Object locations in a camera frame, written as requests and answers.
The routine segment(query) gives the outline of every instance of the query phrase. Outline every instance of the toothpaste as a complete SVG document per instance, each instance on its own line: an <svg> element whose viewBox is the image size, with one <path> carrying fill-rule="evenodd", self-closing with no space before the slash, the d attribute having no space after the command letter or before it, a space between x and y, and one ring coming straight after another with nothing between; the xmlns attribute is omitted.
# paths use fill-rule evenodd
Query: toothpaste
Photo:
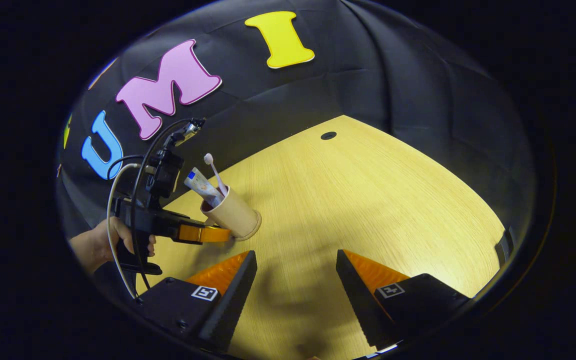
<svg viewBox="0 0 576 360"><path fill-rule="evenodd" d="M213 208L216 208L224 201L222 193L217 191L217 189L208 182L204 174L199 172L196 167L192 168L192 171L190 171L185 180L183 180L183 184L199 194L199 196L201 196L203 200L206 200L206 203L210 204Z"/></svg>

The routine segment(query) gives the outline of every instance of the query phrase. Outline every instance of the cup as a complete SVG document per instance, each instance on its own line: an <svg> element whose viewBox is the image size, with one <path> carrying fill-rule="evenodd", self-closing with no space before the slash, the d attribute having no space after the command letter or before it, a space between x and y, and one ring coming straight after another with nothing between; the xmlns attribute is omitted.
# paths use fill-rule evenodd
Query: cup
<svg viewBox="0 0 576 360"><path fill-rule="evenodd" d="M228 192L217 207L212 207L205 200L201 201L201 212L208 217L205 223L230 229L236 241L249 239L261 226L261 214L252 209L230 186L226 185L226 189Z"/></svg>

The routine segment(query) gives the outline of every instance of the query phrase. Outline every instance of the letter m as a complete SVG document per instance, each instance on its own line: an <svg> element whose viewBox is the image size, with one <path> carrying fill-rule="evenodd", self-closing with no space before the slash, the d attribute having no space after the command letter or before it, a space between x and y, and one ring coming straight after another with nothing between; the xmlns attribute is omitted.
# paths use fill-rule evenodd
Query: letter m
<svg viewBox="0 0 576 360"><path fill-rule="evenodd" d="M210 75L193 51L196 41L189 39L171 48L161 58L157 80L133 77L117 93L139 125L139 137L146 141L162 127L162 118L152 116L147 107L173 116L173 84L181 91L179 103L189 105L210 94L222 84L222 78Z"/></svg>

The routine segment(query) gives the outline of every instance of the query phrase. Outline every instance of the wooden table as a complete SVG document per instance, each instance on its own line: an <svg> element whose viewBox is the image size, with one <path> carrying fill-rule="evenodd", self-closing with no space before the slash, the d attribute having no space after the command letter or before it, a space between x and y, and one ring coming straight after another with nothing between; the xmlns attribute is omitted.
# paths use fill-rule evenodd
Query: wooden table
<svg viewBox="0 0 576 360"><path fill-rule="evenodd" d="M320 139L326 132L337 135ZM431 274L468 297L499 270L494 245L504 228L488 205L434 160L350 117L275 143L221 177L261 213L258 233L202 246L160 238L151 261L163 274L148 281L183 280L254 250L258 271L229 350L238 357L340 360L375 351L335 270L338 249L408 276ZM203 221L200 203L189 191L166 209Z"/></svg>

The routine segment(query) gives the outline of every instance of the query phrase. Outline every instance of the white toothbrush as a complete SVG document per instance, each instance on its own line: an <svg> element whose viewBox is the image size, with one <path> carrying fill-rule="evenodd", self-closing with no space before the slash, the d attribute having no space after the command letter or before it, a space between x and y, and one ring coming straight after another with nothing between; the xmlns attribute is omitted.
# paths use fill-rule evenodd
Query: white toothbrush
<svg viewBox="0 0 576 360"><path fill-rule="evenodd" d="M219 173L217 172L214 164L215 160L213 159L213 156L210 154L210 152L206 153L206 155L203 157L203 161L212 167L212 171L214 171L214 175L217 177L217 182L219 183L219 189L221 189L223 196L226 196L226 194L228 194L228 190L226 189L226 185L224 185L222 182L222 178L219 177Z"/></svg>

